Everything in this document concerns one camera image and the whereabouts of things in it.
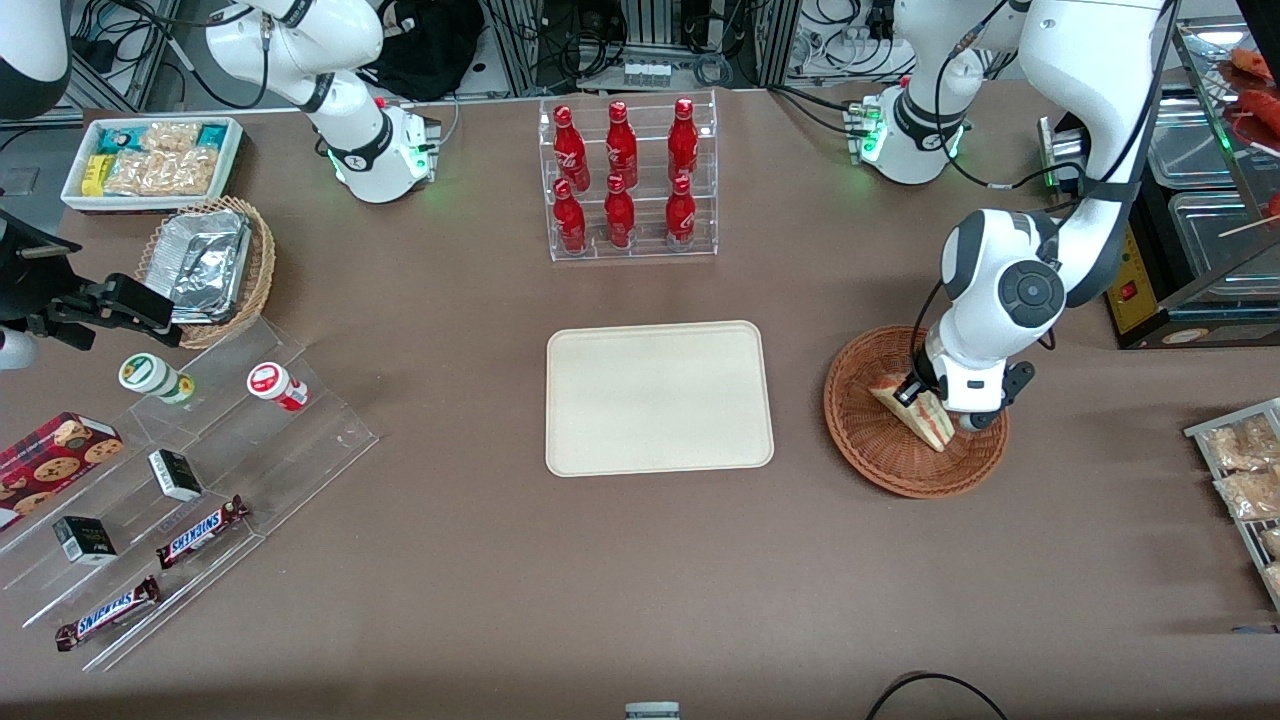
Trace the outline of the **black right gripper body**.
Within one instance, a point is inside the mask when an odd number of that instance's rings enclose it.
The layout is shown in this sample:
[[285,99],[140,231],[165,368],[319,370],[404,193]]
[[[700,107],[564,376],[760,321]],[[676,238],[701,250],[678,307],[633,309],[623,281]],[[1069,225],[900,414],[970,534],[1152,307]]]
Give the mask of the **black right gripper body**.
[[68,260],[82,250],[1,211],[1,323],[3,328],[28,332],[28,315],[49,315],[49,305],[77,290],[79,277]]

